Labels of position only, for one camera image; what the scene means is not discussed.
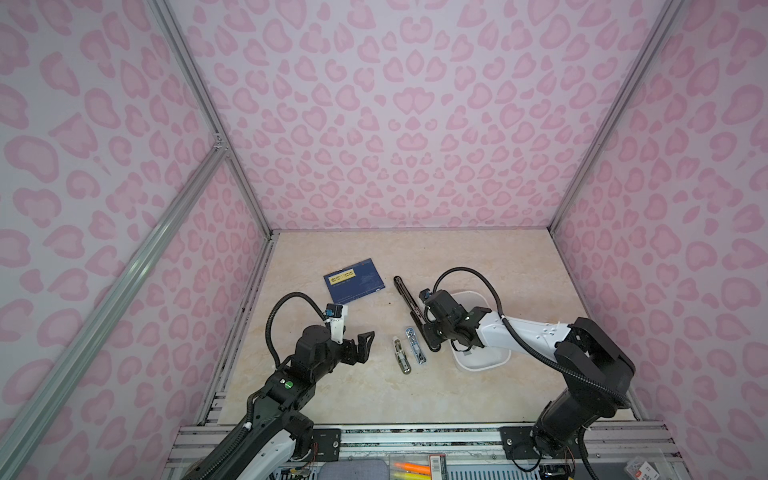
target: beige marble floor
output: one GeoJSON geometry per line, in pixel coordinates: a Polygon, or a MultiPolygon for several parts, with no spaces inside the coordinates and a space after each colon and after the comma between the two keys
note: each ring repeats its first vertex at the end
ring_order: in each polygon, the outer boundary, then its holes
{"type": "MultiPolygon", "coordinates": [[[[508,315],[541,322],[585,316],[546,230],[282,233],[241,346],[221,424],[240,421],[247,396],[274,369],[264,323],[275,302],[298,290],[324,308],[331,299],[323,275],[366,258],[373,259],[386,288],[349,304],[345,337],[375,330],[372,353],[366,364],[339,364],[320,380],[302,410],[315,423],[528,422],[563,390],[559,373],[522,354],[513,353],[496,369],[469,373],[456,368],[447,343],[438,353],[424,347],[427,363],[412,361],[413,371],[406,376],[392,352],[392,336],[405,339],[405,328],[413,326],[392,284],[395,275],[418,296],[448,268],[470,266],[493,284],[508,315]]],[[[475,290],[490,298],[468,273],[452,273],[441,288],[475,290]]],[[[280,357],[293,352],[304,327],[318,322],[303,300],[285,303],[273,324],[280,357]]],[[[619,413],[616,419],[632,419],[629,410],[619,413]]]]}

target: metal bar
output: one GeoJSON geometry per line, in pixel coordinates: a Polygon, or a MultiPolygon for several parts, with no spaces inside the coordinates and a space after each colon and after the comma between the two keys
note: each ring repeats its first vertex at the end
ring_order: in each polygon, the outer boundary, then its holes
{"type": "Polygon", "coordinates": [[[667,474],[667,478],[677,478],[678,480],[690,480],[690,473],[688,472],[688,467],[686,467],[684,463],[671,462],[670,465],[665,465],[664,467],[668,467],[672,470],[672,472],[667,474]]]}
{"type": "Polygon", "coordinates": [[[209,449],[171,449],[170,454],[168,455],[168,461],[197,460],[198,458],[208,456],[213,450],[214,447],[209,449]]]}
{"type": "MultiPolygon", "coordinates": [[[[531,422],[507,422],[507,423],[380,423],[380,424],[322,424],[315,425],[318,429],[341,429],[342,432],[371,431],[371,430],[445,430],[456,429],[500,429],[501,427],[530,427],[531,422]]],[[[593,423],[592,430],[596,429],[662,429],[664,422],[635,422],[632,420],[598,420],[593,423]]]]}
{"type": "Polygon", "coordinates": [[[67,402],[114,326],[133,301],[167,245],[203,193],[223,159],[214,148],[174,198],[133,259],[88,316],[80,332],[58,358],[42,385],[0,441],[0,479],[11,480],[24,468],[59,410],[67,402]]]}
{"type": "MultiPolygon", "coordinates": [[[[215,432],[200,432],[190,435],[180,432],[176,438],[177,447],[188,445],[218,445],[229,433],[228,429],[215,432]]],[[[587,432],[586,440],[590,442],[638,442],[638,441],[668,441],[671,439],[666,429],[617,429],[597,430],[587,432]]],[[[343,433],[341,444],[357,443],[425,443],[425,442],[493,442],[500,444],[501,436],[498,430],[482,432],[427,432],[427,433],[343,433]]]]}
{"type": "Polygon", "coordinates": [[[219,433],[223,433],[224,435],[226,435],[231,431],[232,431],[231,425],[216,425],[213,427],[194,426],[194,427],[181,427],[179,429],[178,435],[179,436],[181,435],[218,435],[219,433]]]}
{"type": "MultiPolygon", "coordinates": [[[[168,4],[168,0],[147,0],[147,2],[154,13],[154,16],[157,18],[157,23],[160,30],[164,33],[171,51],[174,53],[178,64],[181,66],[184,77],[187,79],[187,83],[190,85],[192,93],[197,99],[197,103],[200,105],[200,109],[208,122],[211,132],[221,142],[223,148],[229,149],[232,142],[227,136],[227,130],[224,128],[219,114],[216,112],[214,102],[205,86],[203,80],[204,76],[194,61],[189,45],[187,45],[187,39],[181,30],[181,26],[179,25],[174,10],[168,4]]],[[[264,212],[259,205],[256,194],[253,192],[253,186],[248,181],[243,166],[240,164],[240,160],[234,152],[232,152],[230,158],[227,158],[227,162],[230,163],[230,167],[235,173],[237,186],[240,188],[240,191],[243,192],[243,196],[246,198],[246,204],[257,219],[259,228],[264,237],[269,238],[272,231],[270,230],[269,223],[266,221],[264,212]]]]}
{"type": "Polygon", "coordinates": [[[248,325],[250,325],[250,321],[253,316],[253,309],[256,308],[256,303],[262,290],[261,286],[264,282],[264,279],[266,278],[266,272],[269,269],[270,262],[272,261],[272,255],[275,251],[275,246],[279,236],[279,233],[273,233],[272,237],[266,242],[266,253],[262,257],[259,264],[257,283],[253,289],[253,295],[250,297],[250,303],[247,307],[246,314],[243,318],[243,321],[240,323],[239,331],[235,334],[233,348],[229,353],[229,362],[224,372],[222,372],[221,379],[223,382],[219,384],[219,388],[217,389],[218,392],[226,392],[227,387],[230,384],[230,377],[232,376],[232,371],[237,364],[237,357],[240,354],[240,344],[245,338],[245,332],[248,329],[248,325]]]}
{"type": "MultiPolygon", "coordinates": [[[[568,272],[568,278],[571,279],[571,285],[574,287],[574,290],[576,290],[576,295],[578,295],[578,299],[581,302],[581,306],[584,307],[584,311],[587,313],[587,317],[591,319],[596,319],[594,312],[592,311],[592,308],[589,305],[589,302],[587,301],[587,295],[584,293],[584,291],[581,289],[581,286],[576,281],[576,277],[574,276],[574,273],[571,271],[571,266],[568,265],[567,260],[565,259],[565,255],[563,254],[562,250],[560,250],[560,246],[558,245],[558,242],[554,238],[554,232],[550,232],[550,235],[552,236],[552,243],[554,244],[554,249],[558,252],[558,255],[560,256],[560,260],[563,263],[563,266],[565,267],[565,271],[568,272]]],[[[640,421],[645,421],[649,418],[649,415],[645,412],[645,409],[643,409],[642,404],[639,402],[639,399],[634,394],[634,390],[632,389],[632,384],[630,383],[629,391],[627,392],[627,397],[629,398],[630,407],[632,410],[632,415],[634,415],[634,418],[640,421]]]]}
{"type": "Polygon", "coordinates": [[[576,171],[573,180],[571,180],[571,183],[568,185],[568,189],[566,189],[565,195],[563,195],[563,201],[560,202],[560,206],[554,212],[552,222],[549,224],[550,232],[557,232],[558,228],[562,225],[565,215],[571,209],[571,205],[575,201],[576,194],[586,181],[587,175],[592,167],[598,162],[598,158],[603,151],[603,146],[605,145],[606,140],[614,132],[621,120],[622,114],[627,110],[627,107],[629,107],[632,97],[640,87],[646,73],[650,70],[651,64],[661,52],[667,38],[669,38],[675,20],[682,17],[682,15],[679,14],[683,11],[683,8],[688,1],[689,0],[667,0],[661,8],[661,13],[656,18],[656,22],[651,28],[650,34],[645,39],[645,43],[643,43],[640,52],[635,58],[635,61],[627,74],[627,79],[621,85],[621,89],[616,95],[614,103],[608,111],[608,115],[606,115],[603,124],[594,136],[594,140],[584,154],[584,160],[576,171]]]}
{"type": "Polygon", "coordinates": [[[269,242],[264,242],[264,245],[262,245],[261,252],[259,254],[259,258],[257,261],[256,266],[253,268],[253,272],[251,273],[251,278],[248,280],[248,287],[246,288],[245,294],[243,295],[243,299],[240,302],[240,313],[238,314],[237,318],[232,322],[232,325],[230,326],[230,331],[227,334],[227,341],[224,343],[224,350],[221,355],[219,355],[219,359],[216,365],[216,369],[214,372],[215,375],[212,376],[211,381],[208,382],[208,386],[206,387],[205,395],[203,397],[203,402],[200,404],[200,410],[197,412],[197,415],[195,416],[195,424],[199,425],[205,422],[207,416],[208,416],[208,409],[211,407],[211,403],[214,400],[214,397],[217,392],[220,391],[219,388],[217,388],[217,384],[219,383],[219,378],[222,375],[222,372],[227,368],[227,361],[230,359],[229,351],[232,348],[231,346],[239,342],[237,339],[237,323],[242,319],[243,316],[246,316],[248,305],[250,302],[250,298],[255,295],[255,293],[252,295],[253,286],[257,282],[258,278],[258,272],[261,264],[264,261],[264,257],[267,253],[267,247],[269,245],[269,242]]]}
{"type": "MultiPolygon", "coordinates": [[[[627,443],[623,446],[616,446],[615,444],[605,444],[605,443],[593,443],[593,442],[586,442],[585,445],[588,448],[588,451],[590,454],[599,453],[602,456],[606,455],[621,455],[623,457],[627,457],[627,452],[632,452],[632,456],[637,454],[676,454],[680,451],[680,449],[675,445],[674,443],[656,443],[656,442],[646,442],[646,443],[627,443]]],[[[479,453],[476,452],[482,452],[483,455],[499,455],[504,456],[504,449],[501,445],[436,445],[436,444],[425,444],[425,445],[379,445],[379,446],[371,446],[371,445],[360,445],[360,446],[342,446],[339,448],[339,455],[344,456],[376,456],[376,455],[392,455],[392,454],[399,454],[399,453],[408,453],[408,454],[416,454],[416,453],[429,453],[434,452],[435,450],[439,450],[441,453],[449,454],[449,455],[468,455],[470,452],[472,452],[473,455],[477,455],[479,453]]]]}
{"type": "Polygon", "coordinates": [[[187,83],[190,85],[192,94],[197,99],[197,104],[200,105],[200,110],[206,122],[208,122],[211,133],[214,135],[220,134],[224,131],[221,119],[216,115],[214,103],[210,99],[210,95],[208,95],[203,83],[203,75],[197,69],[192,53],[187,46],[187,41],[184,38],[184,33],[176,21],[173,10],[165,0],[148,0],[147,3],[152,9],[152,13],[154,13],[157,19],[157,24],[165,35],[168,46],[174,53],[179,67],[181,67],[184,78],[187,79],[187,83]]]}
{"type": "MultiPolygon", "coordinates": [[[[546,226],[532,225],[530,227],[509,226],[509,227],[483,227],[475,226],[472,230],[547,230],[546,226]]],[[[409,232],[456,232],[467,231],[467,227],[408,227],[409,232]]],[[[328,233],[343,233],[343,232],[402,232],[401,227],[385,227],[385,228],[275,228],[273,232],[281,233],[313,233],[313,232],[328,232],[328,233]]]]}
{"type": "Polygon", "coordinates": [[[232,150],[232,154],[232,158],[228,159],[228,163],[230,164],[230,169],[237,179],[237,186],[240,188],[240,192],[243,194],[243,197],[248,200],[247,203],[251,213],[258,219],[257,223],[261,228],[261,233],[264,235],[265,239],[268,239],[272,236],[270,223],[266,220],[263,210],[261,210],[259,200],[256,197],[256,192],[253,191],[253,186],[250,184],[250,180],[248,180],[248,176],[245,174],[245,170],[243,169],[243,164],[235,153],[234,149],[232,150]]]}

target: aluminum frame rail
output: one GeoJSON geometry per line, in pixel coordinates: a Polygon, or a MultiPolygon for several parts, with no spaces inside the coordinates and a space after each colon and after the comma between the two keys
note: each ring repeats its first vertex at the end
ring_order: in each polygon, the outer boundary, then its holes
{"type": "Polygon", "coordinates": [[[200,410],[195,417],[194,422],[196,425],[204,425],[206,423],[210,416],[210,410],[214,407],[214,400],[216,399],[217,393],[226,391],[227,386],[229,385],[230,375],[235,366],[237,353],[240,350],[240,343],[245,337],[248,322],[253,314],[253,308],[256,306],[261,283],[266,275],[266,269],[269,266],[269,262],[272,259],[276,237],[276,234],[273,235],[273,239],[266,240],[262,246],[258,262],[253,268],[251,278],[248,280],[248,286],[243,295],[237,318],[232,323],[230,331],[227,334],[227,341],[224,343],[223,351],[219,356],[214,375],[206,388],[203,402],[200,404],[200,410]]]}
{"type": "MultiPolygon", "coordinates": [[[[533,423],[427,423],[386,425],[315,425],[341,429],[340,460],[387,458],[389,455],[445,453],[450,465],[510,465],[498,429],[533,423]]],[[[176,477],[190,463],[208,455],[231,426],[182,427],[166,464],[176,477]]],[[[688,478],[680,450],[662,422],[600,421],[585,436],[590,463],[627,462],[637,455],[662,468],[668,478],[688,478]]],[[[562,460],[542,460],[560,463],[562,460]]]]}
{"type": "Polygon", "coordinates": [[[85,320],[72,343],[59,356],[35,394],[26,402],[0,440],[1,480],[16,478],[24,468],[61,407],[69,400],[118,320],[125,314],[152,268],[187,219],[195,202],[229,155],[221,147],[211,149],[136,250],[104,299],[85,320]]]}
{"type": "Polygon", "coordinates": [[[263,236],[269,239],[272,235],[269,222],[267,222],[266,217],[264,216],[256,192],[253,191],[253,187],[248,181],[248,177],[245,174],[240,159],[231,147],[230,139],[227,136],[227,130],[224,128],[223,122],[216,111],[214,101],[206,88],[204,77],[194,61],[194,57],[187,44],[187,39],[181,30],[181,26],[179,25],[173,8],[171,8],[168,0],[147,0],[147,3],[154,13],[155,18],[157,19],[157,24],[163,32],[171,51],[181,67],[181,71],[187,79],[187,83],[192,89],[192,94],[200,105],[200,109],[208,123],[211,133],[216,137],[223,149],[231,151],[231,155],[227,158],[227,163],[237,179],[237,186],[240,188],[243,198],[246,199],[248,208],[257,219],[257,223],[259,224],[263,236]]]}
{"type": "Polygon", "coordinates": [[[656,18],[654,26],[650,29],[650,33],[645,39],[645,43],[643,43],[640,52],[637,54],[632,67],[627,73],[626,80],[624,80],[621,89],[616,94],[614,103],[611,104],[611,108],[608,110],[605,120],[594,136],[587,152],[584,154],[584,160],[581,162],[581,165],[579,165],[573,180],[568,185],[568,189],[566,189],[565,194],[563,195],[563,201],[560,202],[558,209],[554,212],[552,222],[550,222],[548,227],[552,235],[554,235],[562,225],[563,219],[571,209],[571,205],[573,205],[579,190],[586,183],[589,172],[600,159],[603,146],[615,131],[624,112],[629,108],[632,97],[640,87],[654,60],[661,53],[676,22],[682,18],[681,13],[684,11],[689,1],[690,0],[667,0],[664,6],[661,7],[661,13],[656,18]]]}

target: yellow label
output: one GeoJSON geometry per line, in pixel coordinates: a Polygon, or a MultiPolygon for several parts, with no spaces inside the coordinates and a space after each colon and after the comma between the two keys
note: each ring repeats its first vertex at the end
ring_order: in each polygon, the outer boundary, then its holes
{"type": "Polygon", "coordinates": [[[355,270],[350,268],[349,270],[344,270],[341,273],[337,273],[336,275],[331,276],[328,279],[328,281],[330,282],[331,285],[336,285],[337,283],[343,282],[344,280],[348,280],[353,276],[355,276],[355,270]]]}

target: robotic arm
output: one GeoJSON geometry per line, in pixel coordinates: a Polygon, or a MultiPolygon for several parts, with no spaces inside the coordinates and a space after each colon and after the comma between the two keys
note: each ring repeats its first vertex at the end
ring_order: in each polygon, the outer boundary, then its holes
{"type": "Polygon", "coordinates": [[[610,418],[618,409],[629,408],[626,391],[634,364],[592,320],[579,317],[570,325],[551,325],[507,317],[493,286],[464,267],[443,273],[434,290],[419,294],[425,305],[421,316],[425,322],[419,329],[432,351],[446,340],[466,349],[501,347],[527,353],[563,374],[568,387],[545,407],[531,430],[531,442],[541,455],[554,457],[577,443],[581,449],[583,442],[578,438],[584,429],[600,417],[610,418]],[[454,271],[480,278],[493,294],[496,311],[477,306],[467,312],[450,293],[437,290],[440,280],[454,271]]]}
{"type": "MultiPolygon", "coordinates": [[[[597,478],[586,461],[584,431],[598,418],[610,418],[618,409],[629,408],[626,391],[635,368],[596,323],[582,317],[569,325],[507,317],[490,282],[465,267],[448,270],[432,292],[427,289],[419,294],[425,305],[422,315],[402,279],[398,280],[396,277],[397,290],[411,307],[431,351],[439,351],[445,341],[466,349],[501,347],[527,353],[562,373],[568,387],[538,417],[531,429],[531,446],[540,457],[555,457],[566,447],[577,446],[584,466],[597,478]],[[450,293],[438,290],[440,281],[455,271],[480,278],[494,297],[496,311],[477,306],[468,312],[450,293]]],[[[275,373],[248,398],[247,413],[240,423],[199,465],[187,471],[184,480],[263,480],[289,459],[301,461],[310,454],[313,422],[300,413],[301,408],[314,396],[317,382],[340,362],[365,363],[373,342],[374,332],[358,335],[357,344],[343,338],[346,311],[346,306],[330,303],[322,312],[303,293],[289,293],[278,301],[266,322],[266,344],[275,360],[275,373]],[[309,302],[326,325],[306,327],[295,353],[281,362],[272,345],[271,326],[280,306],[295,296],[309,302]]]]}
{"type": "MultiPolygon", "coordinates": [[[[247,400],[246,415],[229,435],[200,464],[192,465],[184,480],[262,480],[275,468],[294,458],[309,455],[314,424],[300,413],[315,396],[317,382],[341,363],[365,363],[375,333],[368,332],[354,340],[344,339],[347,307],[329,303],[326,312],[302,293],[289,293],[275,305],[277,309],[289,298],[301,296],[321,315],[326,325],[304,329],[296,350],[279,363],[264,386],[247,400]]],[[[267,345],[271,335],[267,327],[267,345]]]]}

